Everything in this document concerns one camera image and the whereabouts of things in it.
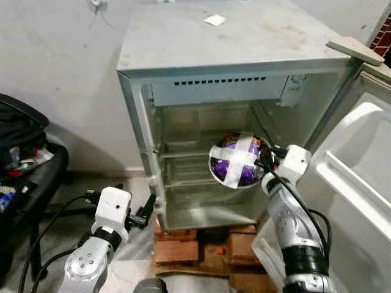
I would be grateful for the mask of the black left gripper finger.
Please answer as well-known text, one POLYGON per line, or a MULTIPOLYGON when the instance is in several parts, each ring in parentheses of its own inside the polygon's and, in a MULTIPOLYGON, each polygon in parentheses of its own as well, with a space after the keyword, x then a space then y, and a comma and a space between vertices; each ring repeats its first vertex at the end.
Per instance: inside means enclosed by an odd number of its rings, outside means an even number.
POLYGON ((149 220, 154 216, 156 194, 148 196, 144 206, 139 208, 139 217, 143 220, 142 223, 149 223, 149 220))

